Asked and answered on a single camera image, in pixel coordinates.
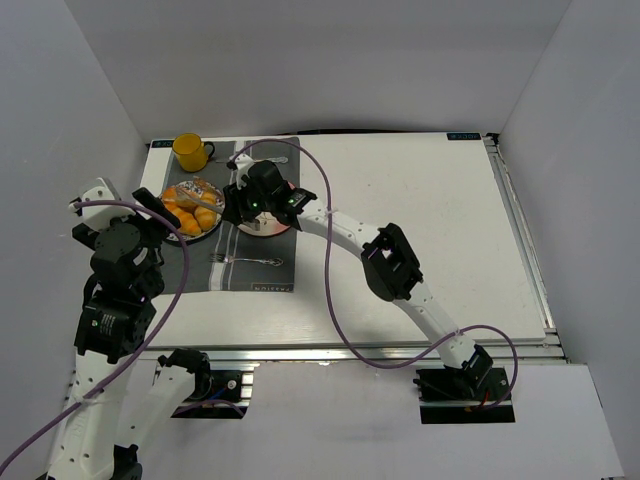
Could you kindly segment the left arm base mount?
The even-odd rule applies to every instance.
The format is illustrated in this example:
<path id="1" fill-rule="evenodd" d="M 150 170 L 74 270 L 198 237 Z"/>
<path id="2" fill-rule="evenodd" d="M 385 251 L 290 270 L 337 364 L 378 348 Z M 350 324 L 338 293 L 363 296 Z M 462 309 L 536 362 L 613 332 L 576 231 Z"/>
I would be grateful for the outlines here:
<path id="1" fill-rule="evenodd" d="M 181 367 L 195 376 L 195 389 L 173 413 L 182 419 L 242 419 L 244 373 L 241 370 L 214 369 L 205 352 L 178 348 L 157 358 L 154 383 L 165 368 Z"/>

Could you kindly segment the round bread bun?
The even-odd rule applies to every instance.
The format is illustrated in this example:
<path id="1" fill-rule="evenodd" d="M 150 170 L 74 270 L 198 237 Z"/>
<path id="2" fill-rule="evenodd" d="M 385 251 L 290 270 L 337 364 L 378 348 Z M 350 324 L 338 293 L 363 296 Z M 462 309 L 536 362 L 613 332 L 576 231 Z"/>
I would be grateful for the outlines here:
<path id="1" fill-rule="evenodd" d="M 193 212 L 197 207 L 199 200 L 198 196 L 194 196 L 191 193 L 181 193 L 177 192 L 175 197 L 173 198 L 173 202 L 181 209 Z"/>

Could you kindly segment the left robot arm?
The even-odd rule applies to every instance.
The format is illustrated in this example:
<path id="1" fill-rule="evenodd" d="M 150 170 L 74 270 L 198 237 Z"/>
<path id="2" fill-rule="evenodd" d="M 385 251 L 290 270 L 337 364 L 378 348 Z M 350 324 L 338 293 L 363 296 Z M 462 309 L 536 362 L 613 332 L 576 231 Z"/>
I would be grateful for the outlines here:
<path id="1" fill-rule="evenodd" d="M 138 213 L 104 181 L 79 197 L 72 236 L 93 253 L 74 347 L 75 376 L 46 479 L 139 479 L 145 447 L 187 400 L 212 387 L 208 356 L 177 349 L 162 356 L 160 374 L 130 418 L 122 405 L 133 363 L 152 337 L 152 304 L 165 288 L 162 243 L 178 219 L 148 189 L 133 194 Z"/>

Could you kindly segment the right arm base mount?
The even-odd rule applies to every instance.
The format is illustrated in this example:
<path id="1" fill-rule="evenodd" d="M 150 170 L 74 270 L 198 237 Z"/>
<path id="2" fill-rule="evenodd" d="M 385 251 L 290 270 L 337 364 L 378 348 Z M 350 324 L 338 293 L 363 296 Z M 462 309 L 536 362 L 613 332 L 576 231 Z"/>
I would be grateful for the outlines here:
<path id="1" fill-rule="evenodd" d="M 516 422 L 507 372 L 492 368 L 483 386 L 463 394 L 442 369 L 420 369 L 413 379 L 424 425 L 510 424 Z"/>

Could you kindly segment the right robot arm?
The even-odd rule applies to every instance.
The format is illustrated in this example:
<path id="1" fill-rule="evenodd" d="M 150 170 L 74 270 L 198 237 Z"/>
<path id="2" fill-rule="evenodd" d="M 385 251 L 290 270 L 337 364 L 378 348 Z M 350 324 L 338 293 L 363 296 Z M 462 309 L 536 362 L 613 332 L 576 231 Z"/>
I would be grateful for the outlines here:
<path id="1" fill-rule="evenodd" d="M 334 213 L 314 193 L 291 186 L 270 161 L 257 162 L 242 154 L 227 167 L 235 172 L 235 180 L 223 189 L 223 219 L 255 225 L 259 214 L 269 213 L 279 223 L 321 237 L 329 246 L 337 245 L 359 258 L 372 293 L 405 312 L 436 346 L 456 395 L 472 399 L 483 391 L 493 360 L 462 333 L 434 298 L 398 225 L 376 228 Z"/>

